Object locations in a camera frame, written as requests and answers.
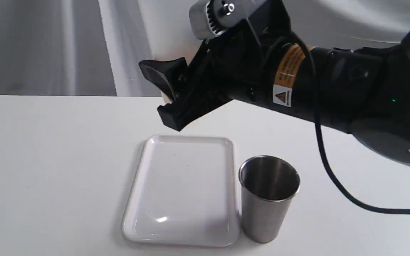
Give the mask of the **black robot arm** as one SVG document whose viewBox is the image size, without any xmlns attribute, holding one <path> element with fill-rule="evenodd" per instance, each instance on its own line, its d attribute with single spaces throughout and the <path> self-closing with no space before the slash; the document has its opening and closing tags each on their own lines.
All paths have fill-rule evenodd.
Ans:
<svg viewBox="0 0 410 256">
<path fill-rule="evenodd" d="M 199 0 L 189 10 L 202 40 L 188 64 L 142 60 L 146 80 L 170 100 L 165 126 L 189 123 L 238 100 L 353 135 L 410 166 L 410 32 L 389 48 L 308 47 L 281 0 Z"/>
</svg>

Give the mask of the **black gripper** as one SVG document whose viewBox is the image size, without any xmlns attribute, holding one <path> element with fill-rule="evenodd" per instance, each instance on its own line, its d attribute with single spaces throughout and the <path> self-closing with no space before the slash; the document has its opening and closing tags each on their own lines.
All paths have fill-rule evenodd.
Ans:
<svg viewBox="0 0 410 256">
<path fill-rule="evenodd" d="M 189 65 L 184 57 L 138 64 L 161 91 L 164 126 L 181 131 L 233 99 L 292 107 L 298 46 L 282 0 L 199 0 L 189 22 L 202 40 Z"/>
</svg>

